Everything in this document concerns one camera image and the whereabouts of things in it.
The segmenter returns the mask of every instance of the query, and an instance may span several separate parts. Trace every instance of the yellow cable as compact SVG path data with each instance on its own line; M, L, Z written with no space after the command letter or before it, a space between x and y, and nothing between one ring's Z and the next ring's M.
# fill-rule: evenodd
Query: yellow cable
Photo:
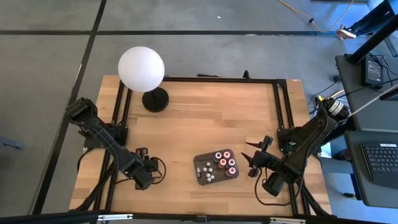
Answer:
M331 97L329 97L329 98L333 98L333 97L337 96L338 94L340 94L340 93L342 93L342 92L344 92L344 90L338 91L337 93L333 94L333 95L332 95Z
M283 2L282 0L278 0L280 3L282 3L283 5L285 5L286 7L288 7L289 9L295 11L295 12L299 12L301 14L303 14L304 16L307 16L309 19L312 19L312 17L310 17L309 15L307 15L306 13L297 10L295 8L293 8L292 6L288 5L287 3ZM348 11L349 7L351 7L351 5L354 3L355 0L352 0L350 2L350 4L347 6L346 10L342 13L342 15L340 16L340 18L338 18L338 20L327 30L321 30L318 25L315 23L315 21L313 21L312 23L314 24L314 26L320 31L320 32L329 32L329 30L331 30L337 23L338 21L340 21L341 18L343 18L343 16L346 14L346 12Z

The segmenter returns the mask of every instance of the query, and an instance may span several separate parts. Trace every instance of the lamp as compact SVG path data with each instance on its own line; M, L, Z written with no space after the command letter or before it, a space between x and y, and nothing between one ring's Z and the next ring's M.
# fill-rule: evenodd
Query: lamp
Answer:
M119 60L120 80L129 89L145 92L142 104L150 112L160 112L169 104L169 95L158 87L164 77L163 60L148 47L133 47Z

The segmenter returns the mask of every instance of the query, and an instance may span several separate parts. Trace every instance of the black lamp base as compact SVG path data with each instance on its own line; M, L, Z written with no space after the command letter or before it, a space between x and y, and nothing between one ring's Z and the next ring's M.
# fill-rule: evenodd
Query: black lamp base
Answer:
M150 112L160 112L169 105L169 94L167 94L166 90L157 87L152 91L144 93L142 104Z

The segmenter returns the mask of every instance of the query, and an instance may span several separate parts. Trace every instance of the person's shoe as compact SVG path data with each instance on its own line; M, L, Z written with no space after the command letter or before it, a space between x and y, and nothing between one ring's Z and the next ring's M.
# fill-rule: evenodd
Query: person's shoe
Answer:
M336 35L338 37L341 37L344 39L355 39L356 38L356 32L351 29L347 29L347 28L337 29Z

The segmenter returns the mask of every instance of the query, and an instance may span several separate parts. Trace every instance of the small vial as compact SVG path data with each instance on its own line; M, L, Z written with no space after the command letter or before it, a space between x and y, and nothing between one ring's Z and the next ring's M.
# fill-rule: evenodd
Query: small vial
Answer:
M228 177L231 177L231 176L234 175L235 173L236 173L236 169L235 169L234 167L229 168L229 169L225 172L225 174L226 174Z
M231 154L228 151L224 152L223 154L224 159L229 159L230 156Z
M224 168L226 165L226 160L225 159L221 159L218 163L218 168L222 169Z
M214 156L214 161L219 162L221 159L222 155L220 152L217 152L216 155Z
M229 168L229 167L232 167L232 166L235 166L235 160L230 159L230 160L228 161L228 168Z

